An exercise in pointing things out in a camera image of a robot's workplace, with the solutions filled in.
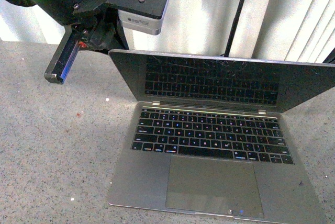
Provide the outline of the black gripper finger blue strip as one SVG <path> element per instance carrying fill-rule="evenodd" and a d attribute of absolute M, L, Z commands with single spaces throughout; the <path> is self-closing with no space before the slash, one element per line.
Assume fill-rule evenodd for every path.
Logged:
<path fill-rule="evenodd" d="M 71 26 L 65 26 L 63 35 L 45 73 L 45 79 L 54 84 L 63 84 L 80 50 L 81 34 Z"/>

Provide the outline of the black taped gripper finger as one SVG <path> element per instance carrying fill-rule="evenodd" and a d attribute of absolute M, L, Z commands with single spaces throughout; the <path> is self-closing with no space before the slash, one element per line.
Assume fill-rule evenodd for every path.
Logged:
<path fill-rule="evenodd" d="M 91 51 L 129 50 L 118 12 L 95 15 L 96 23 L 89 29 L 87 48 Z"/>

